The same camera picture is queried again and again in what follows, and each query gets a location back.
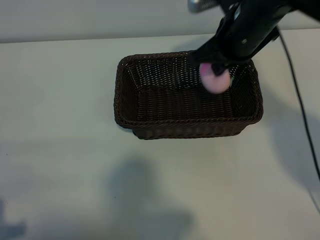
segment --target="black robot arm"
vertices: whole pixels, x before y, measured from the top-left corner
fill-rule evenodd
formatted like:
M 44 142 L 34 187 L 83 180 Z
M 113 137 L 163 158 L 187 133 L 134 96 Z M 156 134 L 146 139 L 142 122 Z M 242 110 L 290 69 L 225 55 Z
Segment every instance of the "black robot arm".
M 216 75 L 229 65 L 248 62 L 279 36 L 277 24 L 289 12 L 300 10 L 320 21 L 320 0 L 212 0 L 225 16 L 214 37 L 189 55 L 193 65 L 212 63 Z

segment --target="white tabletop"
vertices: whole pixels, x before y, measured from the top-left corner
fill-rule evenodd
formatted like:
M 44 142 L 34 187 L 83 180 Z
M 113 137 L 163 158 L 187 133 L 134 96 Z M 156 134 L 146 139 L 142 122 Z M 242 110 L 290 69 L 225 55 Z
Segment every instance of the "white tabletop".
M 320 158 L 320 30 L 283 34 Z M 116 125 L 123 57 L 210 37 L 0 44 L 0 240 L 318 240 L 320 182 L 279 40 L 254 58 L 264 116 L 240 135 L 145 141 Z

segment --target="pink object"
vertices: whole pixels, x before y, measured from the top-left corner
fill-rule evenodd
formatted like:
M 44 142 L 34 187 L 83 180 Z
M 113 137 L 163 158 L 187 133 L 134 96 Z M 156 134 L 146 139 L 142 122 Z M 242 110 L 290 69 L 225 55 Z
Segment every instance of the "pink object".
M 200 77 L 204 88 L 213 94 L 222 94 L 230 86 L 230 73 L 229 70 L 225 70 L 220 76 L 216 76 L 211 68 L 211 63 L 201 63 Z

